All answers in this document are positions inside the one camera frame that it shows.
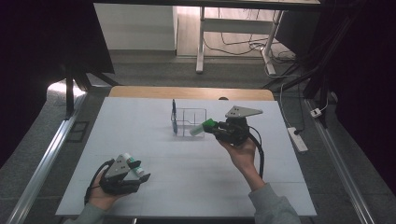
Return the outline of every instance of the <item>white wall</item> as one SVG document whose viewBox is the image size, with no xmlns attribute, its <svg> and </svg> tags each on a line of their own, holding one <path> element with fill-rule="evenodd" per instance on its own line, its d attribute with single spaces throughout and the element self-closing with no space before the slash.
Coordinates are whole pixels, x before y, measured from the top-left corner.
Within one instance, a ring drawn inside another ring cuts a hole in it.
<svg viewBox="0 0 396 224">
<path fill-rule="evenodd" d="M 176 49 L 176 7 L 94 6 L 108 49 Z"/>
</svg>

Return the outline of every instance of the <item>gray sleeve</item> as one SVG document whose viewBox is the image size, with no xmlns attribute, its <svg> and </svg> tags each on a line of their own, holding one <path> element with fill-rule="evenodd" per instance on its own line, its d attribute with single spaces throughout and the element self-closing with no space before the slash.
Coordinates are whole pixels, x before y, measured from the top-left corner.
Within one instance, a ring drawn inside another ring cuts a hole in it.
<svg viewBox="0 0 396 224">
<path fill-rule="evenodd" d="M 278 197 L 270 184 L 249 193 L 249 198 L 256 208 L 256 224 L 262 223 L 301 223 L 294 208 L 286 197 Z"/>
<path fill-rule="evenodd" d="M 67 219 L 64 224 L 102 224 L 105 211 L 87 203 L 76 220 Z"/>
</svg>

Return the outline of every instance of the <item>power strip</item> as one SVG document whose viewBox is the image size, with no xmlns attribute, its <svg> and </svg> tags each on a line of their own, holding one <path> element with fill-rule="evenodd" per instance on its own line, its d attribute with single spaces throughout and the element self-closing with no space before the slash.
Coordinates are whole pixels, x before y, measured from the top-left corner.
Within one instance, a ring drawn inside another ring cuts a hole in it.
<svg viewBox="0 0 396 224">
<path fill-rule="evenodd" d="M 303 138 L 301 138 L 299 134 L 295 134 L 295 131 L 296 128 L 288 128 L 290 139 L 299 152 L 306 152 L 308 148 L 306 147 Z"/>
</svg>

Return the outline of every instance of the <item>white tabletop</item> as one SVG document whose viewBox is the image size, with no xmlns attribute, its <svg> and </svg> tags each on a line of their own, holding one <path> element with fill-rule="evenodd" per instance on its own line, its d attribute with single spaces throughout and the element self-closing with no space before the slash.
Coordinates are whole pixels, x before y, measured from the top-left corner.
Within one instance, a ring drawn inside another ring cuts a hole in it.
<svg viewBox="0 0 396 224">
<path fill-rule="evenodd" d="M 176 102 L 177 107 L 205 108 L 207 118 L 216 121 L 224 121 L 234 105 L 261 109 L 263 114 L 248 117 L 247 123 L 262 136 L 264 180 L 279 196 L 289 199 L 299 216 L 316 215 L 277 102 Z M 95 171 L 103 162 L 127 152 L 142 161 L 151 177 L 137 193 L 118 200 L 110 215 L 253 217 L 248 184 L 227 151 L 210 133 L 197 138 L 175 136 L 171 110 L 169 99 L 106 98 L 56 215 L 79 215 Z"/>
</svg>

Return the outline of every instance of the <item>human hand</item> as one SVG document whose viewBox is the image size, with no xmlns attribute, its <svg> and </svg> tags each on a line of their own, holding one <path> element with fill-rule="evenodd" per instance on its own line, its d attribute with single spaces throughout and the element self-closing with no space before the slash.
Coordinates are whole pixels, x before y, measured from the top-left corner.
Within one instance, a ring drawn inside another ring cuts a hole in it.
<svg viewBox="0 0 396 224">
<path fill-rule="evenodd" d="M 91 196 L 89 203 L 103 210 L 108 210 L 113 206 L 113 203 L 127 194 L 123 195 L 111 195 L 105 193 L 99 185 L 99 181 L 102 178 L 103 171 L 95 178 L 92 185 Z"/>
<path fill-rule="evenodd" d="M 228 151 L 233 165 L 242 173 L 252 191 L 265 185 L 254 166 L 256 145 L 250 138 L 238 147 L 220 140 L 219 143 Z"/>
</svg>

